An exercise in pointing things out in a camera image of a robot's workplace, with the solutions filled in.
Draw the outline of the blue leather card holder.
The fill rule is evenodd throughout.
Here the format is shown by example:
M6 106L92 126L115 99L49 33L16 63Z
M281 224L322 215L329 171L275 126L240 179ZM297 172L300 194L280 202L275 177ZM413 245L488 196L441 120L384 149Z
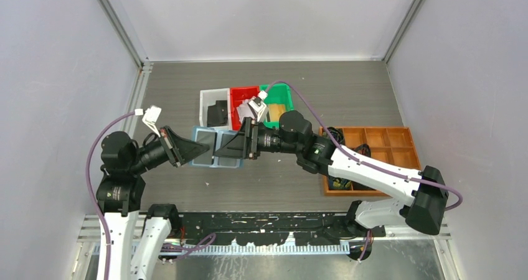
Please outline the blue leather card holder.
M207 168L238 169L243 166L241 159L219 157L215 152L236 135L235 131L194 126L192 140L209 146L209 150L190 161L190 166Z

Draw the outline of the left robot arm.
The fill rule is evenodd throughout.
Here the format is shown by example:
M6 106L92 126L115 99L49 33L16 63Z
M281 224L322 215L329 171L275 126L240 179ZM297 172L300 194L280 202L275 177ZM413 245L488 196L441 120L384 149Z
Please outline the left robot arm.
M203 143L178 136L168 126L140 146L124 131L105 135L101 142L103 178L95 198L101 211L101 250L98 279L151 279L166 238L181 233L174 204L154 204L144 219L141 239L133 248L141 199L146 186L142 175L170 163L180 167L210 151Z

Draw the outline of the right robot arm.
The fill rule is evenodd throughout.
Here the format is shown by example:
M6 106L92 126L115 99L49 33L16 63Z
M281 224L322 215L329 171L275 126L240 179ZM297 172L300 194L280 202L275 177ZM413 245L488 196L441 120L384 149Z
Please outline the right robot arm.
M296 110L282 114L278 128L245 118L236 135L214 154L256 159L262 152L294 154L297 165L309 173L352 180L388 195L375 202L352 202L345 221L352 236L403 223L426 235L441 230L449 193L435 167L407 169L364 156L314 133L311 122Z

